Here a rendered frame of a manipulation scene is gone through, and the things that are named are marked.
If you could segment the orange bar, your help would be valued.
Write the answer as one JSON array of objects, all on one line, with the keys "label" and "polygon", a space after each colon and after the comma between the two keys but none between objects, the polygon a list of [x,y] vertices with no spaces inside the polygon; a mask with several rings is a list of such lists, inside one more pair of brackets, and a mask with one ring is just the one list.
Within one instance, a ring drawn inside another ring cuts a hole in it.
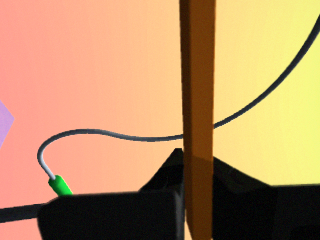
[{"label": "orange bar", "polygon": [[179,0],[185,221],[211,240],[217,0]]}]

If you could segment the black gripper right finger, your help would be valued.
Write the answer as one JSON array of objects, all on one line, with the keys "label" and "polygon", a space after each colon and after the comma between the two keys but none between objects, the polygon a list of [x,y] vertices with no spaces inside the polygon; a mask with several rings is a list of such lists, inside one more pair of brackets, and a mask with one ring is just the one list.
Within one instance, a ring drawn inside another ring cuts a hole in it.
[{"label": "black gripper right finger", "polygon": [[320,183],[269,185],[213,156],[212,240],[289,240],[320,225]]}]

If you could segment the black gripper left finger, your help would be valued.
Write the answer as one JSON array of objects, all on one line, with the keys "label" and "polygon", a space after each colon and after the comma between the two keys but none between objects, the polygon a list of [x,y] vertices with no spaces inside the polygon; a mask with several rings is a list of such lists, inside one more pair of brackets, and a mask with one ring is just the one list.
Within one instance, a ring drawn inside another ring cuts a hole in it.
[{"label": "black gripper left finger", "polygon": [[58,196],[36,223],[41,240],[185,240],[183,149],[139,190]]}]

